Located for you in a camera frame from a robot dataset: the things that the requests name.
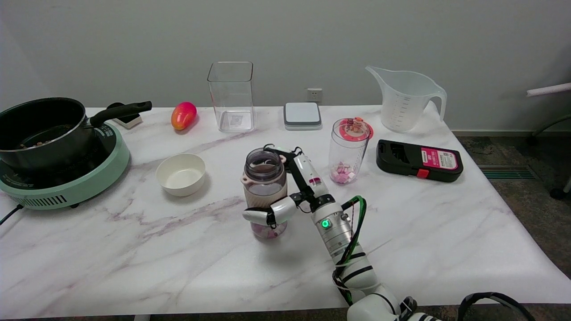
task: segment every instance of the pot handle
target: pot handle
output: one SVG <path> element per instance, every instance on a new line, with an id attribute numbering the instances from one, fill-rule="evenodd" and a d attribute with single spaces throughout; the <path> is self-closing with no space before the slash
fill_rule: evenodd
<path id="1" fill-rule="evenodd" d="M 103 123 L 109 119 L 132 116 L 144 111 L 149 111 L 151 108 L 152 103 L 147 101 L 142 103 L 130 103 L 128 105 L 105 109 L 95 114 L 95 116 L 88 118 L 85 127 L 101 127 L 101 125 L 103 125 Z"/>

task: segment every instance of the floor vent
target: floor vent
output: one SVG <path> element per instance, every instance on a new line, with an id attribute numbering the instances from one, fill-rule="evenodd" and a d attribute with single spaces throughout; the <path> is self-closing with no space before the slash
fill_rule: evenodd
<path id="1" fill-rule="evenodd" d="M 478 165 L 488 179 L 536 179 L 528 166 Z"/>

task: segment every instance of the wire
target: wire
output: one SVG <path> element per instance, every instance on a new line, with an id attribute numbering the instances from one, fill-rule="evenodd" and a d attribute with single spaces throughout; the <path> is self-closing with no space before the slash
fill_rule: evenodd
<path id="1" fill-rule="evenodd" d="M 4 216 L 4 218 L 0 220 L 0 225 L 2 225 L 7 219 L 9 219 L 10 216 L 12 216 L 12 214 L 16 213 L 18 210 L 21 210 L 22 208 L 24 207 L 18 204 L 15 209 L 13 209 L 10 213 L 8 213 L 8 215 Z"/>
<path id="2" fill-rule="evenodd" d="M 363 291 L 363 290 L 370 290 L 372 288 L 376 288 L 379 285 L 382 285 L 382 282 L 378 282 L 377 284 L 375 284 L 374 286 L 368 286 L 368 287 L 362 287 L 362 288 L 350 288 L 350 287 L 344 287 L 344 286 L 340 286 L 337 283 L 335 283 L 335 286 L 337 286 L 338 288 L 345 290 L 345 291 Z"/>
<path id="3" fill-rule="evenodd" d="M 343 283 L 343 281 L 341 281 L 340 276 L 343 273 L 343 271 L 348 267 L 351 266 L 365 258 L 361 258 L 357 261 L 351 262 L 351 255 L 353 254 L 353 251 L 355 250 L 355 246 L 358 243 L 359 240 L 359 233 L 361 231 L 361 226 L 363 225 L 363 220 L 365 218 L 365 213 L 367 212 L 367 201 L 362 198 L 361 196 L 357 195 L 355 197 L 353 197 L 351 200 L 349 200 L 347 203 L 343 204 L 341 206 L 341 208 L 343 210 L 346 210 L 349 208 L 349 206 L 353 207 L 353 216 L 355 215 L 355 204 L 359 203 L 359 221 L 357 223 L 357 230 L 353 233 L 353 218 L 351 218 L 351 240 L 349 241 L 349 244 L 347 245 L 347 247 L 345 248 L 345 251 L 343 252 L 343 255 L 341 256 L 341 259 L 335 264 L 335 270 L 333 271 L 333 283 L 335 284 L 335 286 L 338 288 L 339 292 L 342 294 L 343 298 L 345 299 L 345 301 L 347 302 L 347 304 L 349 304 L 350 306 L 353 305 L 353 297 L 351 295 L 351 290 L 367 290 L 369 288 L 373 288 L 373 287 L 377 287 L 379 286 L 379 284 L 376 284 L 373 287 L 367 287 L 367 288 L 363 288 L 363 289 L 351 289 L 345 286 L 345 284 Z"/>

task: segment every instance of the marble table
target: marble table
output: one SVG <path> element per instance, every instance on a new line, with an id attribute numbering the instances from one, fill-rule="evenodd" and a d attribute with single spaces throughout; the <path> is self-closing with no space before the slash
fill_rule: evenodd
<path id="1" fill-rule="evenodd" d="M 388 131 L 380 106 L 321 107 L 323 129 L 287 131 L 281 107 L 257 107 L 251 133 L 221 133 L 212 109 L 176 133 L 172 109 L 155 108 L 121 132 L 128 172 L 75 209 L 21 210 L 0 227 L 0 318 L 236 312 L 344 307 L 331 282 L 333 263 L 307 214 L 261 242 L 240 212 L 239 177 L 249 151 L 266 143 L 300 146 L 327 172 L 330 128 L 363 117 L 375 131 L 358 180 L 336 186 L 339 201 L 367 199 L 360 243 L 397 298 L 419 305 L 459 304 L 478 291 L 523 303 L 571 303 L 571 281 L 553 265 L 438 120 L 433 104 L 409 133 Z M 454 183 L 387 174 L 375 165 L 380 138 L 459 150 L 464 173 Z M 206 162 L 208 177 L 192 196 L 163 192 L 155 169 L 177 153 Z M 290 191 L 296 188 L 290 180 Z M 0 195 L 1 212 L 15 204 Z"/>

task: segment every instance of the measuring jug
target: measuring jug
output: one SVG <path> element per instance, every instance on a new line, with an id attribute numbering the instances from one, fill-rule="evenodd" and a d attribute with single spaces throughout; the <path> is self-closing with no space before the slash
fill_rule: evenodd
<path id="1" fill-rule="evenodd" d="M 381 87 L 381 122 L 386 128 L 401 133 L 411 130 L 434 97 L 441 100 L 440 121 L 444 120 L 446 91 L 432 79 L 414 71 L 392 71 L 373 66 L 365 69 L 375 76 Z"/>

